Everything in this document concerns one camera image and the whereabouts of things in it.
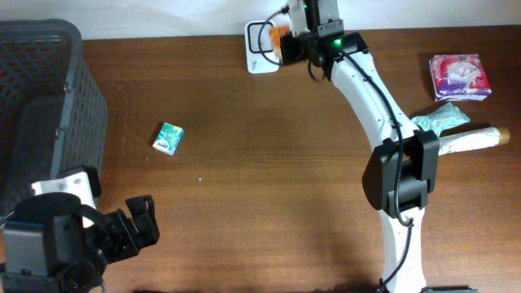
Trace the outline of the green wipes pack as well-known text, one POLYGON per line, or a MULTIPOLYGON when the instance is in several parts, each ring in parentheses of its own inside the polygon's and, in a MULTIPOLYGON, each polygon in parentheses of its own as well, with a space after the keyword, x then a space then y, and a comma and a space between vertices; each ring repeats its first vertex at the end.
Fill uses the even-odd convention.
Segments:
POLYGON ((415 116, 411 121, 421 130, 432 131, 439 137, 444 130, 469 123, 471 119, 452 103, 446 103, 431 114, 415 116))

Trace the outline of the orange small tissue pack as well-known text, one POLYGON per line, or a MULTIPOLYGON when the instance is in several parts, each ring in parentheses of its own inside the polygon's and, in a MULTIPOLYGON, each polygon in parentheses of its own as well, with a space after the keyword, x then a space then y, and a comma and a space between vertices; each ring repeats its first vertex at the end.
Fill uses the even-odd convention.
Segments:
POLYGON ((282 60, 282 37, 286 36, 289 32, 290 26, 288 24, 269 28, 268 33, 272 42, 273 52, 279 60, 282 60))

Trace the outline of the red purple tissue pack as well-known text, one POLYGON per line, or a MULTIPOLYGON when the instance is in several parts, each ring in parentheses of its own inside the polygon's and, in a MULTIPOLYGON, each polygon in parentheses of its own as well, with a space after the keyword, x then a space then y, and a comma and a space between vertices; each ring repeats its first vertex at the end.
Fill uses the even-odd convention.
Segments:
POLYGON ((435 55, 429 69, 437 102, 483 101, 493 92, 478 54, 435 55))

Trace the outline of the teal small tissue pack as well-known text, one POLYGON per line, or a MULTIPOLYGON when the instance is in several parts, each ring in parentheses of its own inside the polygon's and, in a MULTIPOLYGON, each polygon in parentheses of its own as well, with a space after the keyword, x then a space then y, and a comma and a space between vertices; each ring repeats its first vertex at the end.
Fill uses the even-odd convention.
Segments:
POLYGON ((152 147, 165 153, 173 155, 184 134, 184 129, 168 122, 164 122, 152 144, 152 147))

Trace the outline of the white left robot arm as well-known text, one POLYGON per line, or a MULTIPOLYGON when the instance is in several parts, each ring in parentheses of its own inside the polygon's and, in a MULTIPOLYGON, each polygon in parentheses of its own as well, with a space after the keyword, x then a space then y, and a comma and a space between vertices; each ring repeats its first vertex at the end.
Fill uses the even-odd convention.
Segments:
POLYGON ((92 166, 70 168, 32 188, 2 222, 5 292, 105 291, 109 264, 160 239, 151 195, 127 199, 126 211, 97 210, 102 191, 92 166))

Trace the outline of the white cream tube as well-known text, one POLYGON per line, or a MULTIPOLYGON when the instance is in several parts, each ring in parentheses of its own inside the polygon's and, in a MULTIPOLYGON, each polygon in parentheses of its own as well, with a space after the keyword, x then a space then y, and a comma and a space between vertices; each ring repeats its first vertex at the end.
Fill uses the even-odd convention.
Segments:
POLYGON ((439 139, 439 156, 505 145, 510 131, 505 127, 487 127, 444 136, 439 139))

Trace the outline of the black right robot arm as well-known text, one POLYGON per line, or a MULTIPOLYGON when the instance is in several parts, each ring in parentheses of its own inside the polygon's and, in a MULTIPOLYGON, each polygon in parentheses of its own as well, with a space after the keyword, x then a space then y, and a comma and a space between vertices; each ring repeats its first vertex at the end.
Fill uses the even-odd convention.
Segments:
POLYGON ((280 38, 282 63, 323 71, 347 99, 365 131, 371 156, 362 188, 379 214, 384 267, 380 292, 424 292, 421 228, 436 183, 439 139, 403 113, 360 33, 348 33, 336 1, 289 1, 290 29, 280 38))

